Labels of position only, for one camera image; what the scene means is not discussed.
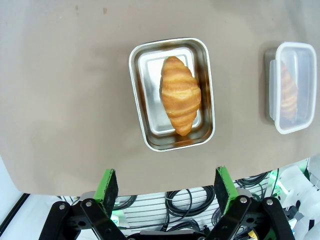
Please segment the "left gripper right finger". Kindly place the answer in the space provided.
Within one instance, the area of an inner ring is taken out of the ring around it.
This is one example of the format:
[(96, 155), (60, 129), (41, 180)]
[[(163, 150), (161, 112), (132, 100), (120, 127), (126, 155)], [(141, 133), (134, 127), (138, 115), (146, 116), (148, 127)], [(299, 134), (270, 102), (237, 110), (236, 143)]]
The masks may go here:
[(251, 228), (259, 240), (295, 238), (277, 198), (257, 201), (240, 195), (225, 166), (215, 169), (213, 186), (222, 217), (205, 237), (207, 240), (232, 240), (240, 227)]

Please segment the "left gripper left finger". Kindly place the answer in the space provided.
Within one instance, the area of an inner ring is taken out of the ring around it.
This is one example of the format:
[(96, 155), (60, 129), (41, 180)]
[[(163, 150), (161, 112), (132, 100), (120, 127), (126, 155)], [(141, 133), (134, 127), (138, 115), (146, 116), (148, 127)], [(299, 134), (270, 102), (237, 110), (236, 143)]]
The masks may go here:
[(92, 198), (74, 205), (57, 201), (51, 206), (39, 238), (75, 240), (82, 230), (92, 230), (99, 240), (126, 240), (111, 220), (118, 190), (116, 171), (107, 169)]

